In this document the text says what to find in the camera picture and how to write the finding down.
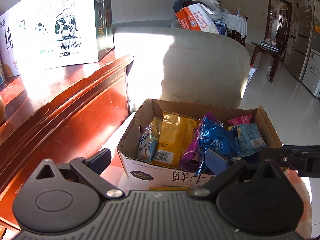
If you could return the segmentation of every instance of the barcode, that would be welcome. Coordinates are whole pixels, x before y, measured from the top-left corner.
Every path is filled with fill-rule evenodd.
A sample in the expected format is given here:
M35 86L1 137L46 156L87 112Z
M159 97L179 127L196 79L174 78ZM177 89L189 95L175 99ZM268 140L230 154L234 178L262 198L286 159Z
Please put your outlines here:
M190 24L191 24L192 27L196 27L196 25L197 25L194 20L190 21Z
M252 143L253 148L258 148L260 146L266 146L266 143L264 142L262 137L255 139L255 140L252 140L251 143Z
M157 151L156 154L154 155L153 159L164 162L164 163L172 163L172 152L166 152L166 151Z

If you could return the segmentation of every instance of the table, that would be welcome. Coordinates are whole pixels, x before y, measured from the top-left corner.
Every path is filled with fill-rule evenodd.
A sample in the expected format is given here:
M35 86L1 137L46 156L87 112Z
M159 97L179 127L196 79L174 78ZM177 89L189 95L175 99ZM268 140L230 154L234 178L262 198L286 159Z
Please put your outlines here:
M246 18L229 13L221 14L223 22L228 25L228 29L239 32L241 34L241 39L243 39L248 34Z
M129 116L126 67L115 50L100 62L16 76L0 85L6 122L0 127L0 225L20 228L12 203L45 158L67 163L99 151Z

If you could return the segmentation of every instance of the pink snack wrapper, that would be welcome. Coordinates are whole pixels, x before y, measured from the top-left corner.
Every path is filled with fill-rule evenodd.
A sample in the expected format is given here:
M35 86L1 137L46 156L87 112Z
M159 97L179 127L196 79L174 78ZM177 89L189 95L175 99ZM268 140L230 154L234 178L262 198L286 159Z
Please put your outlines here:
M251 124L252 115L245 115L234 119L227 120L228 125Z
M217 118L211 113L207 113L204 117L207 117L213 122L219 123ZM186 171L196 172L199 168L198 162L198 148L199 148L199 141L198 136L200 134L201 127L203 125L203 121L199 124L195 137L193 138L191 144L189 145L188 149L186 150L185 154L182 156L179 162L179 168L184 169Z

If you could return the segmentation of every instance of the snack bag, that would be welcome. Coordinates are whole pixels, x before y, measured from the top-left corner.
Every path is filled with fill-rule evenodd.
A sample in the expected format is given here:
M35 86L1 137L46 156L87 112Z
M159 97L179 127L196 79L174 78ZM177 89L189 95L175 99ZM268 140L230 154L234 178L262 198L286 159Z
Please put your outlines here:
M187 120L174 113L163 113L158 147L151 160L153 164L178 167Z
M228 125L251 124L252 115L245 115L234 119L227 120Z
M237 155L238 157L253 155L267 147L256 123L239 124L236 127L240 145L240 153Z
M159 139L158 120L156 117L142 134L137 152L137 159L151 162L151 158L156 150Z
M226 157L232 158L239 154L239 141L236 127L227 131L219 123L204 118L203 125L198 137L199 141L199 168L196 175L207 170L204 156L207 149L212 149Z
M219 123L219 121L215 118L215 116L211 113L207 113L204 118L208 118L212 120L213 122ZM199 149L199 141L198 141L198 136L200 134L201 127L204 123L204 118L200 122L195 136L185 151L185 154L181 156L181 160L179 162L179 168L184 169L186 171L192 171L196 172L199 168L199 161L198 161L198 149Z
M182 150L181 150L181 156L183 156L190 146L192 140L196 137L196 131L200 124L199 120L193 119L193 118L187 118L187 126L186 126L186 132L184 134L183 138L183 144L182 144Z

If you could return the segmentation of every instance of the refrigerator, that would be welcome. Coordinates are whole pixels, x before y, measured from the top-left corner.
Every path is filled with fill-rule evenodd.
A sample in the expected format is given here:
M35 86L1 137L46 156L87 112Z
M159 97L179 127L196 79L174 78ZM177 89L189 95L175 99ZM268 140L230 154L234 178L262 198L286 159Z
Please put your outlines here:
M320 97L320 53L311 49L310 59L302 83L312 94Z
M310 51L320 51L320 34L315 25L320 25L320 3L317 0L299 0L298 27L288 71L299 81L305 74Z

